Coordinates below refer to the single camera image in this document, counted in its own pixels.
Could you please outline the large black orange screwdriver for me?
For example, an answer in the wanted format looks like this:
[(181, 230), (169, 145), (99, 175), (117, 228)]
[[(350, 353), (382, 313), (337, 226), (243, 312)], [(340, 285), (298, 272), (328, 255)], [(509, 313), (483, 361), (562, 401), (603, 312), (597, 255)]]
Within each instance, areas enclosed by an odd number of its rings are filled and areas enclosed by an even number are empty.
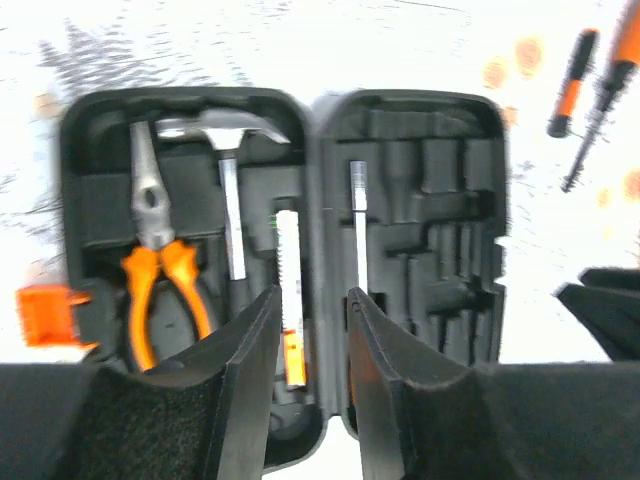
[(350, 162), (351, 203), (355, 226), (356, 264), (358, 287), (368, 291), (367, 259), (367, 163)]

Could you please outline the orange black needle-nose pliers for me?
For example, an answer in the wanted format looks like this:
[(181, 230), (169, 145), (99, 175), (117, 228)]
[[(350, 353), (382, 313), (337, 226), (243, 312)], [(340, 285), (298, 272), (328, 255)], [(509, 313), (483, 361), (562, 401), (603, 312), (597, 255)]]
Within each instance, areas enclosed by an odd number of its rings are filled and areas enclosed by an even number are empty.
[(186, 301), (199, 339), (209, 336), (213, 325), (197, 288), (196, 249), (177, 238), (171, 224), (171, 201), (159, 171), (149, 124), (131, 124), (130, 136), (131, 210), (139, 245), (121, 265), (130, 296), (127, 338), (136, 366), (146, 371), (157, 364), (147, 327), (153, 288), (161, 275)]

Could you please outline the orange utility knife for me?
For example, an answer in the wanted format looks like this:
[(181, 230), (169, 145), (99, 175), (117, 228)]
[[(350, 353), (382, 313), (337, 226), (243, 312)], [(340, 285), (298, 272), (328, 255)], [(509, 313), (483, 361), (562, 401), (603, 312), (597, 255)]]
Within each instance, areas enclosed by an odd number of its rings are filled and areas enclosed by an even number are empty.
[(286, 381), (296, 388), (306, 385), (298, 213), (279, 210), (275, 221)]

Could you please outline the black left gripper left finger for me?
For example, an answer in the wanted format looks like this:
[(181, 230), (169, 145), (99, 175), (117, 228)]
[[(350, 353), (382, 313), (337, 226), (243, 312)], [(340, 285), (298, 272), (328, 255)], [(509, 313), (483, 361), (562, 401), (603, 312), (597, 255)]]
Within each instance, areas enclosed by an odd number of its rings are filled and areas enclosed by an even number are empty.
[(97, 364), (1, 369), (5, 479), (257, 479), (281, 293), (146, 374)]

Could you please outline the steel claw hammer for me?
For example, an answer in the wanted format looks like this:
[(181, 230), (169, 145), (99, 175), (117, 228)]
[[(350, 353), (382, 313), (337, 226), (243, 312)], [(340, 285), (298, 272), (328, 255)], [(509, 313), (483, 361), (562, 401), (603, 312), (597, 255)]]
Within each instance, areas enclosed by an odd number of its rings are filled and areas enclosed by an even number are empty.
[(263, 136), (278, 144), (290, 142), (270, 121), (234, 109), (206, 110), (196, 117), (170, 117), (156, 122), (160, 139), (204, 138), (218, 155), (218, 168), (225, 200), (225, 240), (229, 268), (229, 303), (233, 317), (252, 301), (246, 274), (244, 240), (237, 172), (238, 150), (248, 135)]

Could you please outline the orange handled long screwdriver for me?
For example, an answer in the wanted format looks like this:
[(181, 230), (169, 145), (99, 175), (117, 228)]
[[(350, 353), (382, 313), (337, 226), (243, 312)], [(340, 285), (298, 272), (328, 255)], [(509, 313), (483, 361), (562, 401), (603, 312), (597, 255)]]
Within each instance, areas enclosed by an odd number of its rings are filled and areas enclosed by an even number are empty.
[(569, 193), (583, 171), (585, 157), (599, 134), (602, 123), (614, 101), (625, 89), (639, 68), (639, 2), (631, 1), (614, 38), (609, 62), (601, 84), (601, 93), (595, 104), (595, 115), (569, 174), (564, 179), (562, 191)]

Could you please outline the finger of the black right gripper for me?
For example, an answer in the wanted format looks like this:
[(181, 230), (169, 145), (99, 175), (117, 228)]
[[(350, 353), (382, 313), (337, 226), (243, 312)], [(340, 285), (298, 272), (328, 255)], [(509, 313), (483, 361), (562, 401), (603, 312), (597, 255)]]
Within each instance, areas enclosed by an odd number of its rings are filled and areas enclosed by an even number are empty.
[(639, 359), (639, 270), (588, 268), (556, 298), (611, 360)]

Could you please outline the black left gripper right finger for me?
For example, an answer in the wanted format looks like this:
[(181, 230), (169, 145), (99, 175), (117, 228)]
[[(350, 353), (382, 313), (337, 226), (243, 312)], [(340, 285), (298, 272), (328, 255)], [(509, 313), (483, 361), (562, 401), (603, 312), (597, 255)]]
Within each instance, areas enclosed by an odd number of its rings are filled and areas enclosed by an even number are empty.
[(367, 479), (635, 479), (639, 367), (467, 367), (359, 289), (348, 338)]

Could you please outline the dark green tool case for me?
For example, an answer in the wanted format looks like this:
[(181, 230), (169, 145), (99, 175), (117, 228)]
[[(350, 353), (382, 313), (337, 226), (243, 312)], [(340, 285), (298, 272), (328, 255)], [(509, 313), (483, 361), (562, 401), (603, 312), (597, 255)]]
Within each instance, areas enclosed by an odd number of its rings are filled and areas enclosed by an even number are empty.
[(225, 200), (204, 138), (165, 141), (156, 122), (234, 109), (275, 125), (278, 144), (248, 135), (237, 172), (252, 300), (279, 283), (275, 215), (298, 213), (306, 385), (274, 371), (264, 469), (309, 458), (330, 418), (357, 430), (347, 347), (347, 293), (358, 285), (350, 162), (367, 163), (368, 289), (386, 315), (464, 365), (498, 358), (505, 291), (504, 128), (487, 99), (422, 90), (361, 90), (319, 126), (285, 93), (253, 87), (146, 87), (77, 99), (58, 130), (68, 281), (17, 295), (30, 346), (87, 349), (88, 361), (136, 372), (121, 262), (137, 246), (129, 126), (148, 120), (176, 235), (196, 249), (213, 328), (231, 315)]

